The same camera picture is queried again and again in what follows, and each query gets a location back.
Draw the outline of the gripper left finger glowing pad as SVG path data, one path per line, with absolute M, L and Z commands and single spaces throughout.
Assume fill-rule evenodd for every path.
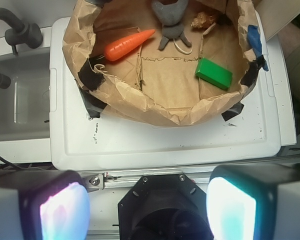
M 0 170 L 0 240 L 84 240 L 89 224 L 77 172 Z

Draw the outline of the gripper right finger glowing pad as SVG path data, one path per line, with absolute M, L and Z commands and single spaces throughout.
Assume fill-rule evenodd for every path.
M 217 240 L 300 240 L 300 163 L 219 165 L 206 210 Z

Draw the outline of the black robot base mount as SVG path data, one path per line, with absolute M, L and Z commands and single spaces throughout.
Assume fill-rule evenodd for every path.
M 212 240 L 206 193 L 184 174 L 143 175 L 117 205 L 121 240 Z

